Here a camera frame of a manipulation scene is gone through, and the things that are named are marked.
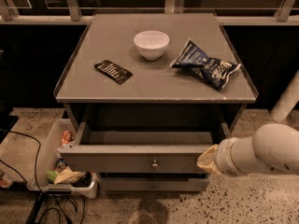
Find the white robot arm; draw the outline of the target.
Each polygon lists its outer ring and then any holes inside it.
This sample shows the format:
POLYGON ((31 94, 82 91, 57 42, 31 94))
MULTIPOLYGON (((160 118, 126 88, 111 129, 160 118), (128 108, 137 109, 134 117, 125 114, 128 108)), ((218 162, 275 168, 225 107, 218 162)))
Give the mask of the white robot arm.
POLYGON ((197 166, 230 177, 299 175, 299 131, 284 124, 266 124, 253 136, 227 138, 213 145, 198 157, 197 166))

